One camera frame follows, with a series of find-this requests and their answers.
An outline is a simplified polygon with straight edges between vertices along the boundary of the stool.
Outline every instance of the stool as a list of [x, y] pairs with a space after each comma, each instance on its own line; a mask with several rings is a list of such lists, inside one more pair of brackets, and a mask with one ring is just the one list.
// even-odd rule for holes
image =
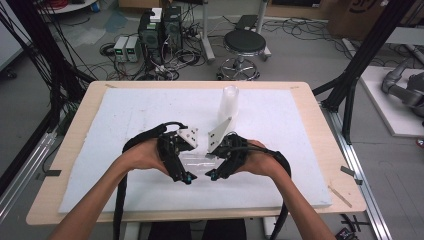
[[259, 77], [256, 65], [244, 58], [264, 52], [266, 41], [259, 33], [249, 30], [231, 31], [224, 37], [224, 47], [237, 54], [237, 58], [229, 58], [221, 64], [218, 80], [224, 77], [230, 80], [253, 80]]

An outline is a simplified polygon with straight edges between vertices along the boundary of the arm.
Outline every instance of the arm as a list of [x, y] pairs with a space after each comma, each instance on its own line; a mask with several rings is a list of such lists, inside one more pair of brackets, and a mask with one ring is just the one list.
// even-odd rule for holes
[[[251, 141], [263, 146], [260, 142]], [[284, 168], [270, 155], [250, 152], [239, 171], [269, 176], [277, 186], [303, 239], [335, 239], [327, 225], [306, 201]]]
[[116, 186], [129, 171], [155, 168], [167, 174], [159, 159], [156, 142], [157, 139], [146, 141], [119, 156], [99, 181], [59, 223], [49, 239], [88, 239], [97, 218]]

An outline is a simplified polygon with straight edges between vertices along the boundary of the forearm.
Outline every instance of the forearm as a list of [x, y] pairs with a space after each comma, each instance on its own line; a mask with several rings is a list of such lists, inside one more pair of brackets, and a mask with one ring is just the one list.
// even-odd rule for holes
[[274, 168], [270, 177], [280, 191], [303, 239], [335, 239], [282, 167]]
[[118, 158], [66, 215], [49, 239], [88, 239], [104, 206], [128, 171], [124, 159]]

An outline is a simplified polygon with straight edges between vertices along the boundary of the wooden table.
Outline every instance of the wooden table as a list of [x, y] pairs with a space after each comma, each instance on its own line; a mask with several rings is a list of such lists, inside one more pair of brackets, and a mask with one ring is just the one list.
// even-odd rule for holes
[[[329, 188], [333, 205], [316, 209], [318, 213], [363, 212], [365, 201], [354, 179], [340, 171], [347, 167], [343, 155], [333, 137], [330, 128], [319, 108], [309, 86], [304, 82], [218, 82], [218, 81], [175, 81], [175, 82], [93, 82], [75, 118], [63, 140], [51, 169], [62, 170], [59, 177], [46, 177], [44, 183], [28, 213], [27, 222], [31, 225], [57, 224], [65, 214], [58, 209], [68, 179], [85, 136], [99, 109], [104, 93], [108, 88], [186, 88], [186, 89], [222, 89], [236, 85], [240, 89], [283, 89], [290, 90], [308, 134], [312, 149], [316, 154], [318, 165]], [[124, 221], [157, 221], [265, 217], [278, 215], [278, 210], [269, 209], [226, 209], [167, 212], [133, 212], [125, 213]], [[111, 222], [113, 213], [102, 213], [98, 222]]]

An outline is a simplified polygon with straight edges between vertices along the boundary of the gray floor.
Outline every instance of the gray floor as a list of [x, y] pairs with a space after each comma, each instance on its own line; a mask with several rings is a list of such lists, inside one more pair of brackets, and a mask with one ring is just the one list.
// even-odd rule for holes
[[[246, 11], [243, 12], [240, 9], [237, 11], [240, 13], [231, 14], [246, 14]], [[248, 14], [254, 13], [251, 9], [247, 11]], [[135, 19], [139, 16], [135, 13], [125, 13], [124, 15]], [[211, 15], [218, 16], [219, 14], [212, 12]], [[88, 18], [90, 20], [87, 23], [78, 25], [78, 27], [107, 28], [108, 31], [94, 45], [83, 44], [76, 48], [86, 64], [107, 61], [107, 58], [98, 53], [99, 47], [104, 43], [112, 42], [119, 34], [136, 32], [138, 26], [137, 21], [123, 20], [122, 16], [117, 14], [113, 8], [98, 14], [83, 10], [63, 15], [60, 20], [63, 23], [72, 24]], [[229, 17], [229, 19], [236, 22], [238, 18]], [[232, 28], [231, 24], [224, 21], [225, 19], [219, 17], [209, 20], [211, 30], [217, 26], [217, 31], [214, 31], [213, 34], [222, 35]], [[344, 53], [336, 50], [335, 43], [332, 41], [299, 40], [281, 29], [273, 32], [264, 29], [263, 35], [272, 52], [272, 57], [266, 62], [259, 57], [253, 58], [261, 71], [258, 81], [305, 81], [311, 88], [315, 88], [336, 78], [349, 63], [349, 59], [345, 57]], [[306, 33], [302, 36], [314, 37], [314, 35]], [[204, 64], [200, 67], [188, 67], [180, 70], [179, 80], [215, 80], [220, 63], [231, 55], [222, 48], [220, 38], [211, 38], [211, 43], [217, 58], [216, 61], [209, 65]], [[384, 48], [380, 51], [379, 58], [399, 60], [402, 57], [392, 50]], [[11, 80], [4, 75], [0, 77], [0, 128], [3, 135], [0, 140], [2, 156], [0, 173], [4, 172], [49, 109], [48, 89], [28, 58], [20, 57], [12, 66], [18, 73], [18, 78]], [[105, 66], [105, 69], [112, 71], [108, 66]], [[103, 79], [107, 76], [103, 70], [99, 69], [94, 73]], [[325, 96], [326, 94], [322, 94], [317, 99], [325, 99]], [[424, 172], [423, 149], [416, 146], [413, 138], [399, 138], [390, 135], [361, 84], [358, 84], [357, 87], [351, 135], [353, 146], [393, 239], [421, 239], [424, 234], [424, 207], [422, 205], [424, 190], [420, 184], [424, 179], [422, 174]], [[47, 160], [47, 166], [52, 158], [53, 156]], [[0, 226], [2, 238], [33, 239], [34, 236], [45, 238], [52, 230], [53, 226], [29, 226], [25, 222], [26, 214], [41, 184], [42, 181], [37, 180], [36, 176], [30, 181]], [[365, 224], [368, 222], [366, 213], [359, 213], [356, 217], [359, 222]], [[335, 233], [346, 226], [341, 223], [343, 219], [339, 215], [323, 215], [323, 218]], [[249, 239], [265, 239], [260, 219], [246, 219], [246, 222]], [[193, 229], [202, 228], [202, 223], [193, 223], [192, 225]], [[360, 225], [360, 229], [361, 231], [358, 233], [360, 239], [374, 239], [370, 226]], [[143, 236], [145, 236], [146, 230], [148, 230], [148, 224], [144, 224]], [[111, 224], [98, 224], [92, 239], [110, 238], [111, 231]], [[286, 239], [299, 238], [291, 219], [288, 219], [280, 236], [283, 237], [283, 235]], [[193, 232], [193, 236], [197, 239], [199, 233]]]

